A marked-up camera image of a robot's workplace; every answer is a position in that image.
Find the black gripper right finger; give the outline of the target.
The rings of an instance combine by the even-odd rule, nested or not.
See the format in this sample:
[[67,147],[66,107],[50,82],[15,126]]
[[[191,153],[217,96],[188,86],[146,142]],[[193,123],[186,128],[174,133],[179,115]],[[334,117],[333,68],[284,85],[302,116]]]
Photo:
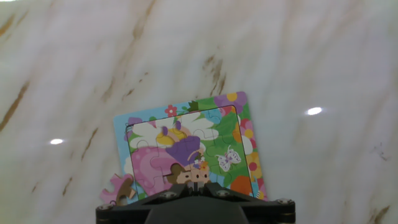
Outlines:
[[196,196],[205,217],[213,223],[295,223],[295,202],[280,198],[263,201],[218,183],[196,183]]

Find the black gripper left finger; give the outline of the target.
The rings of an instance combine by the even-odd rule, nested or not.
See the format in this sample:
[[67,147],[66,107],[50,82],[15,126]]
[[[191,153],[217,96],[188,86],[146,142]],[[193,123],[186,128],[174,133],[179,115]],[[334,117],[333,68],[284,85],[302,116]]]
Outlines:
[[129,205],[106,203],[96,208],[96,224],[144,223],[149,213],[167,202],[192,196],[195,184],[175,184],[168,190],[149,196]]

